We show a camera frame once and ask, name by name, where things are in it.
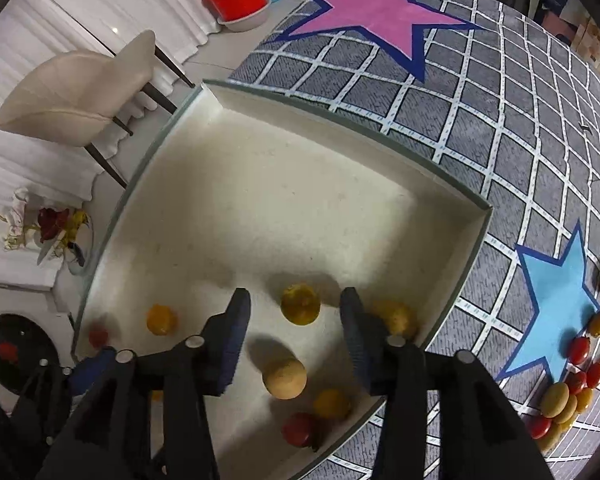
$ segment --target shallow tray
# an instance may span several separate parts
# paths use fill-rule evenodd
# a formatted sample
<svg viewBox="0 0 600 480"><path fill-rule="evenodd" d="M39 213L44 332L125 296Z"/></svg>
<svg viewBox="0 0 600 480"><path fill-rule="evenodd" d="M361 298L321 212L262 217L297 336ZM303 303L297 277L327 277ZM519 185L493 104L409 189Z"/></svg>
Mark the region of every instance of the shallow tray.
<svg viewBox="0 0 600 480"><path fill-rule="evenodd" d="M158 136L118 205L80 310L75 354L93 352L95 320L116 348L168 349L224 310L236 286L247 288L252 314L234 383L221 398L206 398L220 474L298 478L382 400L354 378L334 307L340 290L355 286L365 303L411 305L421 326L416 342L425 345L453 305L490 215L481 197L381 134L297 100L207 82ZM280 292L297 282L323 300L305 327L278 306ZM175 334L146 329L154 303L177 312ZM307 368L307 388L275 400L259 370L289 354ZM318 453L287 445L284 419L310 410L330 386L354 399L349 418Z"/></svg>

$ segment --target yellow fruit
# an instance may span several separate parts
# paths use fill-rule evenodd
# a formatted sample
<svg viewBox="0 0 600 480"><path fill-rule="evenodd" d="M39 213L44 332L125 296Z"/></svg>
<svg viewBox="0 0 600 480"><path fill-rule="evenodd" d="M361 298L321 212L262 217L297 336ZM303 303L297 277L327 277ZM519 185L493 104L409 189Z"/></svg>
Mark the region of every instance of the yellow fruit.
<svg viewBox="0 0 600 480"><path fill-rule="evenodd" d="M314 412L321 418L342 420L350 411L349 397L336 388L321 391L314 400Z"/></svg>
<svg viewBox="0 0 600 480"><path fill-rule="evenodd" d="M306 283L291 285L282 293L280 307L291 323L308 325L320 314L320 296Z"/></svg>
<svg viewBox="0 0 600 480"><path fill-rule="evenodd" d="M591 319L589 319L587 332L589 332L593 337L600 337L600 312L596 312L593 316L591 316Z"/></svg>
<svg viewBox="0 0 600 480"><path fill-rule="evenodd" d="M371 313L384 321L392 335L401 335L410 340L418 331L418 320L413 310L398 301L374 301Z"/></svg>
<svg viewBox="0 0 600 480"><path fill-rule="evenodd" d="M576 413L584 413L593 400L593 390L591 388L584 388L576 397L578 398Z"/></svg>
<svg viewBox="0 0 600 480"><path fill-rule="evenodd" d="M571 415L569 420L560 424L560 433L566 433L567 431L569 431L577 418L578 418L578 414L573 413L573 415Z"/></svg>
<svg viewBox="0 0 600 480"><path fill-rule="evenodd" d="M146 315L146 327L155 335L170 334L175 330L177 324L178 318L166 305L156 303Z"/></svg>
<svg viewBox="0 0 600 480"><path fill-rule="evenodd" d="M555 445L558 444L561 434L560 425L551 424L551 427L549 428L549 431L546 432L546 435L536 440L538 447L540 448L540 452L542 454L546 454L552 450Z"/></svg>
<svg viewBox="0 0 600 480"><path fill-rule="evenodd" d="M569 400L567 400L567 404L564 409L554 417L554 422L556 424L563 424L569 420L576 411L576 406L578 405L578 399L575 395L570 395Z"/></svg>
<svg viewBox="0 0 600 480"><path fill-rule="evenodd" d="M555 383L547 388L540 400L540 412L546 418L554 418L567 405L569 387L565 383Z"/></svg>
<svg viewBox="0 0 600 480"><path fill-rule="evenodd" d="M293 399L306 386L306 370L297 359L284 359L266 368L262 373L262 382L277 399Z"/></svg>

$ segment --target black round plate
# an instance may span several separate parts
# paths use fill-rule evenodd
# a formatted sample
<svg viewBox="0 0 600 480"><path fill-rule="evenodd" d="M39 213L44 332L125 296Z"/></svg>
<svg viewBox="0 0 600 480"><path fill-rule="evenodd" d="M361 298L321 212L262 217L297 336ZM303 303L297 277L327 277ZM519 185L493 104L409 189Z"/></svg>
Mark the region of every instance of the black round plate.
<svg viewBox="0 0 600 480"><path fill-rule="evenodd" d="M58 352L40 326L19 314L0 314L0 384L19 395L40 359L59 365Z"/></svg>

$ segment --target black chair leg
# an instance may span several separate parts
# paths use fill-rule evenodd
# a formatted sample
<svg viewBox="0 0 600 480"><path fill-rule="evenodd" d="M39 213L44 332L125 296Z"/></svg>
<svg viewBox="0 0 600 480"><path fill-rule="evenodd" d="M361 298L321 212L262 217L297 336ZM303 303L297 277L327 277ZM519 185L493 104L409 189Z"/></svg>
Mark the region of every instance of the black chair leg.
<svg viewBox="0 0 600 480"><path fill-rule="evenodd" d="M161 51L158 46L155 46L155 57L157 57L161 62L163 62L174 74L176 74L180 79L182 79L187 85L189 85L189 88L193 88L195 85L189 81L189 79L187 78L187 75L180 70L176 64L167 57L167 55Z"/></svg>
<svg viewBox="0 0 600 480"><path fill-rule="evenodd" d="M101 165L102 169L109 173L113 179L120 184L123 188L126 189L126 182L119 174L114 170L111 165L107 162L107 159L102 156L102 154L97 150L97 148L89 143L84 147L85 150L93 157L93 159Z"/></svg>
<svg viewBox="0 0 600 480"><path fill-rule="evenodd" d="M125 123L123 123L119 118L117 118L116 116L113 117L113 122L115 124L117 124L118 126L120 126L120 128L122 128L123 130L125 130L128 134L129 137L133 137L134 133L131 130L131 128L129 128Z"/></svg>
<svg viewBox="0 0 600 480"><path fill-rule="evenodd" d="M147 83L142 87L142 91L147 94L151 99L157 102L162 108L167 110L170 114L176 113L178 107L169 101L160 91L153 86L151 83Z"/></svg>

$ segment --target white curtain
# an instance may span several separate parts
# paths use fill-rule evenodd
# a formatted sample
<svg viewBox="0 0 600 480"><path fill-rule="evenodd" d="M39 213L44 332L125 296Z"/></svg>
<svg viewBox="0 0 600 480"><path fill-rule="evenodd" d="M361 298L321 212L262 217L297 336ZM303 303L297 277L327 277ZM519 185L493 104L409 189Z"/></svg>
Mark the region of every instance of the white curtain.
<svg viewBox="0 0 600 480"><path fill-rule="evenodd" d="M87 48L109 55L137 34L152 29L158 46L177 64L195 54L218 24L201 0L11 0L0 14L0 105L24 76L60 52ZM158 60L152 83L168 95L176 75ZM137 118L155 103L138 94L119 114ZM126 133L107 128L94 142L107 158ZM0 213L10 207L13 191L26 187L46 203L78 207L91 199L100 167L81 148L0 131ZM5 252L0 226L0 283L50 288L60 261L36 266L37 252Z"/></svg>

